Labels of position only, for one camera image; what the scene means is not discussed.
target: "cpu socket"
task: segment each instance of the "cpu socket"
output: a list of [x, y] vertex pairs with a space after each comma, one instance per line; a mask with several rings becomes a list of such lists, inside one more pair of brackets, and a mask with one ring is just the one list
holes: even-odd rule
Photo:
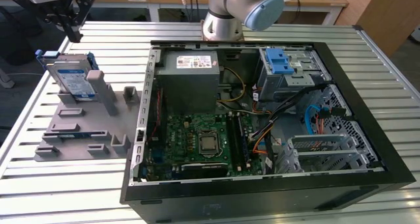
[[198, 131], [198, 152], [206, 158], [211, 158], [219, 152], [218, 134], [214, 130]]

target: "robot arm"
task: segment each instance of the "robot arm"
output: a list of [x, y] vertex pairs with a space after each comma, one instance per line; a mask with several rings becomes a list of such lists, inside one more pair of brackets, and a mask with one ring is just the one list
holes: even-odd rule
[[[66, 32], [71, 42], [80, 42], [80, 26], [95, 0], [13, 0], [47, 23]], [[72, 9], [76, 2], [79, 11]], [[242, 39], [242, 23], [254, 30], [265, 30], [278, 19], [284, 0], [210, 0], [203, 22], [207, 40]]]
[[[13, 0], [24, 9], [31, 11], [46, 23], [54, 23], [66, 32], [71, 42], [80, 42], [79, 28], [95, 0]], [[79, 11], [75, 12], [72, 3], [76, 2]]]
[[253, 31], [262, 31], [282, 9], [284, 0], [210, 0], [203, 36], [207, 40], [240, 40], [242, 23]]

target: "motherboard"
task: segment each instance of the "motherboard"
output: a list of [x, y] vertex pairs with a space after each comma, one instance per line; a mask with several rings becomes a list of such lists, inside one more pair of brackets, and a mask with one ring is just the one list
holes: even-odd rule
[[249, 150], [252, 132], [249, 114], [170, 115], [165, 147], [151, 149], [157, 179], [262, 174]]

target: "open computer tower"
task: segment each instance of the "open computer tower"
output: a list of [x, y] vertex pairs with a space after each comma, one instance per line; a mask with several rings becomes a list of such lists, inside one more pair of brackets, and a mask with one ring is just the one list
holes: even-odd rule
[[151, 44], [120, 198], [147, 223], [341, 209], [415, 182], [325, 43]]

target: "blue drive bay latch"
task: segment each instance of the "blue drive bay latch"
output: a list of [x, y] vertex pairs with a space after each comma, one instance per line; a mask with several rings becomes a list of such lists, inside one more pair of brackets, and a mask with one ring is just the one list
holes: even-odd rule
[[293, 74], [294, 69], [289, 66], [289, 57], [280, 48], [266, 48], [266, 58], [272, 66], [273, 74]]

